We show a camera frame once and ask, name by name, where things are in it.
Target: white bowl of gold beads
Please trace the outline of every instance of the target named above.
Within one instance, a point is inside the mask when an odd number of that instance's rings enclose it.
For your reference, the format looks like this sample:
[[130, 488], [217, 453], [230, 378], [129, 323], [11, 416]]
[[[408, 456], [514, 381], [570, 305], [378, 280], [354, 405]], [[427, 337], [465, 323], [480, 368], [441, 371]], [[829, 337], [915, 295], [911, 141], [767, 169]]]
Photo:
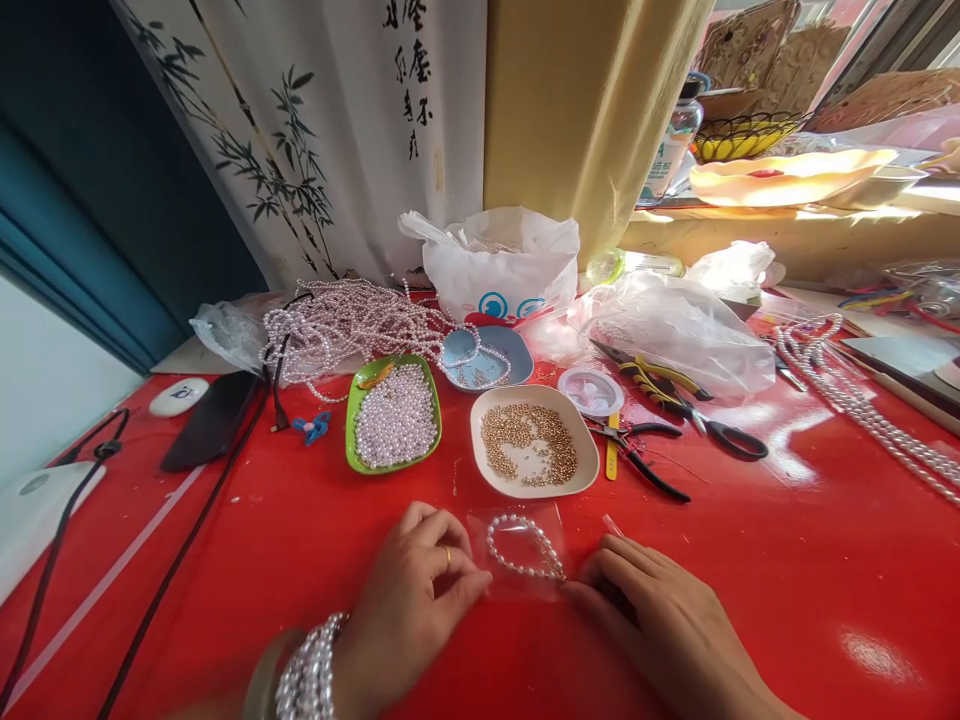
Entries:
[[597, 446], [577, 408], [545, 385], [487, 391], [473, 403], [470, 433], [480, 474], [510, 497], [573, 495], [600, 471]]

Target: yellow basket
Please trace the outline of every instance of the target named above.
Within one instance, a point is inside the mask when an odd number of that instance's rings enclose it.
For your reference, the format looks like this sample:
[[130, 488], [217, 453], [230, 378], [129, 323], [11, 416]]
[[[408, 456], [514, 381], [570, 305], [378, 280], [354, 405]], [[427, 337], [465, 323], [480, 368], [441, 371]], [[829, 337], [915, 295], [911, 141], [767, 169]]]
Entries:
[[769, 150], [810, 119], [792, 113], [755, 113], [729, 120], [710, 120], [694, 145], [701, 163], [745, 160]]

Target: curtain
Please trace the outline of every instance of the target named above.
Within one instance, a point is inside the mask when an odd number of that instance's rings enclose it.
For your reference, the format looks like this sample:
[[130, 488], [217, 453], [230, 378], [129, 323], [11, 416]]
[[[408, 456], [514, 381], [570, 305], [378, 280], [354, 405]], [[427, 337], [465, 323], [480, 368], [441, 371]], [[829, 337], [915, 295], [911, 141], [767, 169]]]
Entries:
[[[263, 277], [106, 3], [3, 2], [0, 266], [138, 372]], [[69, 367], [69, 359], [64, 359]]]
[[712, 9], [490, 0], [485, 206], [572, 217], [581, 269], [616, 246]]
[[116, 0], [268, 282], [426, 283], [397, 217], [479, 212], [486, 2]]

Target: blue clip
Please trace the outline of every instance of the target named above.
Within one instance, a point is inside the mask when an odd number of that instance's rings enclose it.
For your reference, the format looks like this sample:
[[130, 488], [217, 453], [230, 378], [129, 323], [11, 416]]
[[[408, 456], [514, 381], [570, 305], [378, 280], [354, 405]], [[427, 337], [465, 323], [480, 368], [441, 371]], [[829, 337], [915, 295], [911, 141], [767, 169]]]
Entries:
[[310, 447], [314, 440], [327, 434], [328, 422], [330, 422], [330, 413], [322, 412], [313, 419], [313, 422], [310, 423], [303, 418], [296, 418], [293, 421], [293, 427], [306, 433], [307, 439], [304, 440], [303, 444], [307, 447]]

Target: white bowl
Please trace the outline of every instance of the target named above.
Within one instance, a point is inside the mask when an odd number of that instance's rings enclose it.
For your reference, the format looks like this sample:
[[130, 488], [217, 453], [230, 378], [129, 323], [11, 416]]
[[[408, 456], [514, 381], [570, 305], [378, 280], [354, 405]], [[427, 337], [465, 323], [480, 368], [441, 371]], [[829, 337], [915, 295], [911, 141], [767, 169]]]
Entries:
[[[844, 150], [708, 163], [690, 170], [690, 186], [698, 198], [721, 207], [805, 205], [870, 177], [896, 157], [896, 150]], [[781, 174], [750, 175], [759, 170]]]
[[[529, 487], [522, 485], [520, 480], [506, 480], [500, 477], [490, 467], [487, 461], [487, 448], [480, 436], [483, 416], [492, 408], [518, 403], [530, 403], [553, 410], [560, 416], [561, 422], [570, 433], [573, 449], [577, 454], [577, 470], [563, 485]], [[517, 385], [488, 390], [477, 398], [470, 410], [470, 435], [473, 438], [473, 457], [477, 461], [477, 468], [483, 475], [483, 479], [494, 490], [510, 497], [531, 499], [573, 495], [593, 485], [593, 481], [597, 479], [597, 473], [600, 472], [600, 454], [577, 408], [562, 393], [545, 385]], [[523, 473], [525, 470], [523, 460], [516, 456], [511, 459], [517, 462]]]
[[820, 202], [843, 210], [876, 210], [889, 205], [904, 190], [909, 190], [930, 173], [913, 168], [888, 165], [856, 185], [841, 190]]

